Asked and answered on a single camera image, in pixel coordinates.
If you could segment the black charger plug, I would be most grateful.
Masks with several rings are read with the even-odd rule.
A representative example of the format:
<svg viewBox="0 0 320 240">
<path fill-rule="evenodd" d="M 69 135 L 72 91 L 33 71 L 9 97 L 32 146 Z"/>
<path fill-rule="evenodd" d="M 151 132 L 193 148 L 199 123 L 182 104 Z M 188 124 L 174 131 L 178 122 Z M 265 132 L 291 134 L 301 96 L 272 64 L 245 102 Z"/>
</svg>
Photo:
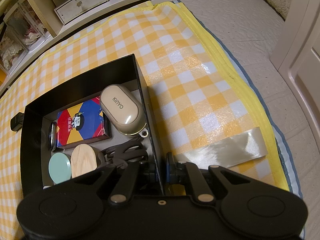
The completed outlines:
<svg viewBox="0 0 320 240">
<path fill-rule="evenodd" d="M 13 132 L 17 132 L 23 126 L 24 113 L 18 112 L 12 119 L 10 120 L 10 129 Z"/>
</svg>

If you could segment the black cardboard box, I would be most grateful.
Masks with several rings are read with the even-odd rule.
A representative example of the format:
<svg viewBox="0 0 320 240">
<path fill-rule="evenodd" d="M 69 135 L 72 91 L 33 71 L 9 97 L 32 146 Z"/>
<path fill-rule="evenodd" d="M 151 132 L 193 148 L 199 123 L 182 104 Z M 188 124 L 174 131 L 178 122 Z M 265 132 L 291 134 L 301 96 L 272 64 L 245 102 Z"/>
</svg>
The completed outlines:
<svg viewBox="0 0 320 240">
<path fill-rule="evenodd" d="M 79 74 L 27 104 L 21 131 L 20 171 L 24 196 L 43 188 L 41 148 L 47 146 L 41 137 L 48 128 L 43 118 L 53 111 L 64 109 L 82 99 L 98 95 L 108 85 L 120 84 L 139 90 L 144 115 L 150 132 L 150 141 L 156 171 L 160 171 L 161 146 L 158 143 L 155 116 L 149 89 L 135 55 L 121 57 Z"/>
</svg>

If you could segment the grey blue underlay mat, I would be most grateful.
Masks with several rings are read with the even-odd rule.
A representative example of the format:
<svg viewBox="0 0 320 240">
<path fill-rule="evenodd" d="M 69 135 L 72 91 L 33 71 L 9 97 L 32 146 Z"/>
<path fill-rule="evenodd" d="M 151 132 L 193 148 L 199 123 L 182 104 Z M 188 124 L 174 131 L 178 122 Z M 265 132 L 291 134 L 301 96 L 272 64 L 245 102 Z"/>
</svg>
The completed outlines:
<svg viewBox="0 0 320 240">
<path fill-rule="evenodd" d="M 284 137 L 283 132 L 279 129 L 279 127 L 274 123 L 272 120 L 271 113 L 263 100 L 263 97 L 261 96 L 259 90 L 253 83 L 252 79 L 248 75 L 248 73 L 245 71 L 244 67 L 240 64 L 240 62 L 234 57 L 232 52 L 227 48 L 225 44 L 219 39 L 209 28 L 207 28 L 204 23 L 197 18 L 195 15 L 192 16 L 194 19 L 197 20 L 199 25 L 201 25 L 201 28 L 204 29 L 207 33 L 209 33 L 212 36 L 212 39 L 214 39 L 221 49 L 225 52 L 225 54 L 228 56 L 229 61 L 231 61 L 234 69 L 238 72 L 238 75 L 243 79 L 245 83 L 253 90 L 253 93 L 256 94 L 257 98 L 259 99 L 262 107 L 264 108 L 264 112 L 266 116 L 268 117 L 268 120 L 270 122 L 270 126 L 273 129 L 273 133 L 275 136 L 275 142 L 277 145 L 277 151 L 278 151 L 278 158 L 279 162 L 281 163 L 281 170 L 285 177 L 287 187 L 289 188 L 289 191 L 296 194 L 298 197 L 303 198 L 303 194 L 301 192 L 300 188 L 300 182 L 297 174 L 297 170 L 293 161 L 292 153 L 289 148 L 289 145 Z"/>
</svg>

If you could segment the clear doll display case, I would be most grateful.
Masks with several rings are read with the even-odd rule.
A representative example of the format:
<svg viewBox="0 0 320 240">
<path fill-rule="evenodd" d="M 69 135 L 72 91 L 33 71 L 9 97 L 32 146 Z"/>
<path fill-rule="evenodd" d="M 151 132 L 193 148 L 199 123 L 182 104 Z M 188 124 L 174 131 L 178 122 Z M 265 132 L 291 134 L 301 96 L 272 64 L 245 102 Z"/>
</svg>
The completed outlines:
<svg viewBox="0 0 320 240">
<path fill-rule="evenodd" d="M 28 0 L 18 0 L 4 13 L 4 22 L 29 52 L 34 51 L 50 36 Z"/>
</svg>

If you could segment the mint green round compact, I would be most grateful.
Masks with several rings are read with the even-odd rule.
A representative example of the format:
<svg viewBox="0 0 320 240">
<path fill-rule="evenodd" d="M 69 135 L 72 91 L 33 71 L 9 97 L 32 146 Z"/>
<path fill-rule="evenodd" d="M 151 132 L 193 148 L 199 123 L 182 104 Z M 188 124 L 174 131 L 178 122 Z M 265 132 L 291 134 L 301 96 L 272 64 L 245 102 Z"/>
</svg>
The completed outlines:
<svg viewBox="0 0 320 240">
<path fill-rule="evenodd" d="M 54 153 L 49 160 L 48 171 L 55 184 L 70 180 L 72 172 L 69 157 L 61 152 Z"/>
</svg>

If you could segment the white panelled door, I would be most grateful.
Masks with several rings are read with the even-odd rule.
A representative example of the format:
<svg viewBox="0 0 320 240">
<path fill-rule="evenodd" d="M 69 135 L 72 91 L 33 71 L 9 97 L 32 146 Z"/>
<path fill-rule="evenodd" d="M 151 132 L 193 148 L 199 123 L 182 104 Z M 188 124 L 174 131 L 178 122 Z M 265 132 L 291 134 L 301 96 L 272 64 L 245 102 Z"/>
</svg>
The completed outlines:
<svg viewBox="0 0 320 240">
<path fill-rule="evenodd" d="M 292 0 L 270 57 L 319 142 L 319 0 Z"/>
</svg>

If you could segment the clear tape strip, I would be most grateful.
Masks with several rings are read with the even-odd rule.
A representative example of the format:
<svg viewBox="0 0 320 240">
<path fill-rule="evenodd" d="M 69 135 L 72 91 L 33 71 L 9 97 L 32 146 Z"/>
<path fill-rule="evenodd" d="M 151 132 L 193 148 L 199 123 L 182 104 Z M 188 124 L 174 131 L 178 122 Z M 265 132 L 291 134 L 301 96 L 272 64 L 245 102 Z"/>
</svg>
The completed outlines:
<svg viewBox="0 0 320 240">
<path fill-rule="evenodd" d="M 210 165 L 233 167 L 268 154 L 259 127 L 174 156 L 177 162 L 191 162 L 200 169 Z"/>
</svg>

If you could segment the oval wooden lid case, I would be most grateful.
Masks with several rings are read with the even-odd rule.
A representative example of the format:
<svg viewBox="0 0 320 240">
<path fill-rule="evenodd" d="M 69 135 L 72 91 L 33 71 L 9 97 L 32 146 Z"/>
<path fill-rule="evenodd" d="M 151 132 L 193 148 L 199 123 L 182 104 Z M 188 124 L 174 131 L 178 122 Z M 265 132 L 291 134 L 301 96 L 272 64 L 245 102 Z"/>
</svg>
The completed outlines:
<svg viewBox="0 0 320 240">
<path fill-rule="evenodd" d="M 76 146 L 71 154 L 72 178 L 94 171 L 105 162 L 102 152 L 88 144 Z"/>
</svg>

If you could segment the yellow white checkered mat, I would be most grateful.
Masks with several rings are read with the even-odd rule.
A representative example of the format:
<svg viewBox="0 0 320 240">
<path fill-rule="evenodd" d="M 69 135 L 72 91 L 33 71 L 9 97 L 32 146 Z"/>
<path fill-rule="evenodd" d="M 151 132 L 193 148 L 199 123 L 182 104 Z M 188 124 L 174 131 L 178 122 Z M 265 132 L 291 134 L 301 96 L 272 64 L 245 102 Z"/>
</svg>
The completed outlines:
<svg viewBox="0 0 320 240">
<path fill-rule="evenodd" d="M 10 119 L 57 85 L 134 54 L 149 88 L 161 146 L 178 155 L 259 127 L 266 157 L 236 166 L 287 190 L 273 128 L 226 50 L 182 3 L 146 2 L 119 12 L 43 53 L 1 98 L 1 239 L 19 239 L 21 133 Z"/>
</svg>

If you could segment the black smartwatch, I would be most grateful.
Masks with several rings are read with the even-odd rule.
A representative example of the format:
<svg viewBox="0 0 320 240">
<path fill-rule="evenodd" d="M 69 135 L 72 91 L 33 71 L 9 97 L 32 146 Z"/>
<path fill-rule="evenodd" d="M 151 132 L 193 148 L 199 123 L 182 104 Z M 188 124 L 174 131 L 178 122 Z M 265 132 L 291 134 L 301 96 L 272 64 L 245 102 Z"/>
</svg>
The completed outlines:
<svg viewBox="0 0 320 240">
<path fill-rule="evenodd" d="M 48 150 L 55 150 L 56 148 L 57 123 L 54 121 L 49 126 L 48 132 Z"/>
</svg>

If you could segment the beige Kinyo earbud case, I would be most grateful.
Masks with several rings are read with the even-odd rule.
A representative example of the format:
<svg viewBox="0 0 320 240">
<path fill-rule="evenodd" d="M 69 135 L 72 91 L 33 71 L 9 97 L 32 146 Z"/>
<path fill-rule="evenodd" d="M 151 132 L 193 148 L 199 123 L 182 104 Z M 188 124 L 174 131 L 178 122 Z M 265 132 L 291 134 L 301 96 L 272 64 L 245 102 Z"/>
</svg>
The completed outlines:
<svg viewBox="0 0 320 240">
<path fill-rule="evenodd" d="M 142 103 L 125 86 L 107 86 L 100 94 L 100 105 L 121 134 L 134 136 L 146 128 Z"/>
</svg>

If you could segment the black hair claw clip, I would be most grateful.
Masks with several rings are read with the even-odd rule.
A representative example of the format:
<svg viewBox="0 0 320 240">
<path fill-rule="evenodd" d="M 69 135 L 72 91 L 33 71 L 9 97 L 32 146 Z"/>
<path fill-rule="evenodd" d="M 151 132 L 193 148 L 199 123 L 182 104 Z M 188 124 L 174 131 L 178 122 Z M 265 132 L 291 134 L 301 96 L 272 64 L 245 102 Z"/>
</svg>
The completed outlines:
<svg viewBox="0 0 320 240">
<path fill-rule="evenodd" d="M 133 140 L 108 147 L 101 152 L 107 158 L 106 166 L 114 165 L 117 169 L 125 169 L 131 162 L 147 161 L 149 158 L 143 144 Z"/>
</svg>

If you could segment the colourful playing card box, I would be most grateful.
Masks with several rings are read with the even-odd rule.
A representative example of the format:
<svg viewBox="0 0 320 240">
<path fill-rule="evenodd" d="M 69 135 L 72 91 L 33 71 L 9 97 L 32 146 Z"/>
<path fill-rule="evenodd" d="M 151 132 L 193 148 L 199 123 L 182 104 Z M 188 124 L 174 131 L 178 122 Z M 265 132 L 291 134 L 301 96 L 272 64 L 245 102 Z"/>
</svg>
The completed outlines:
<svg viewBox="0 0 320 240">
<path fill-rule="evenodd" d="M 57 114 L 56 146 L 68 149 L 112 138 L 110 121 L 97 96 Z"/>
</svg>

